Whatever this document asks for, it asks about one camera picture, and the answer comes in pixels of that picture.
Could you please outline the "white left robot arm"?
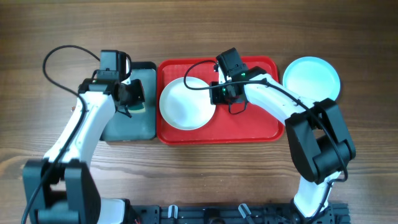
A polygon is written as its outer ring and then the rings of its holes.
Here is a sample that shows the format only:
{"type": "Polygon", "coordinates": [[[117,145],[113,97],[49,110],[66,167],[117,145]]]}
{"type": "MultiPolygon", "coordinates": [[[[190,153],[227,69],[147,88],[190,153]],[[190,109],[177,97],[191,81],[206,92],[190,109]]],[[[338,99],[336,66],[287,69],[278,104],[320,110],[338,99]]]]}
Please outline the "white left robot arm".
{"type": "Polygon", "coordinates": [[[125,201],[101,198],[89,166],[107,123],[119,107],[144,102],[141,81],[86,79],[76,109],[57,142],[41,160],[26,162],[22,178],[25,223],[122,223],[125,201]]]}

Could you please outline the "white plate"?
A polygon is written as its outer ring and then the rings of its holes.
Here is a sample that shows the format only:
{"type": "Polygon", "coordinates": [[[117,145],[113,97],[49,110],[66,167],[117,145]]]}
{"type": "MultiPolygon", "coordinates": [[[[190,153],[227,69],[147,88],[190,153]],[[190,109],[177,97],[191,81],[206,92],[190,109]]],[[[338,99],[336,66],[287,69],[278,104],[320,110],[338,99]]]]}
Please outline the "white plate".
{"type": "Polygon", "coordinates": [[[160,95],[159,109],[172,127],[191,131],[204,126],[213,117],[216,106],[210,103],[209,85],[195,77],[177,78],[160,95]]]}

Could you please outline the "yellow green sponge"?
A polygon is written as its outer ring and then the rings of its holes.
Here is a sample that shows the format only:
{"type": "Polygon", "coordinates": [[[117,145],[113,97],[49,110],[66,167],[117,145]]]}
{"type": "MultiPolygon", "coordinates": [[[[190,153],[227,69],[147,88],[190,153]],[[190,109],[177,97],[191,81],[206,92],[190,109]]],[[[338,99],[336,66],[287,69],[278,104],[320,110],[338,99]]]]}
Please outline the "yellow green sponge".
{"type": "Polygon", "coordinates": [[[144,113],[145,111],[145,104],[132,105],[128,108],[128,112],[130,113],[144,113]]]}

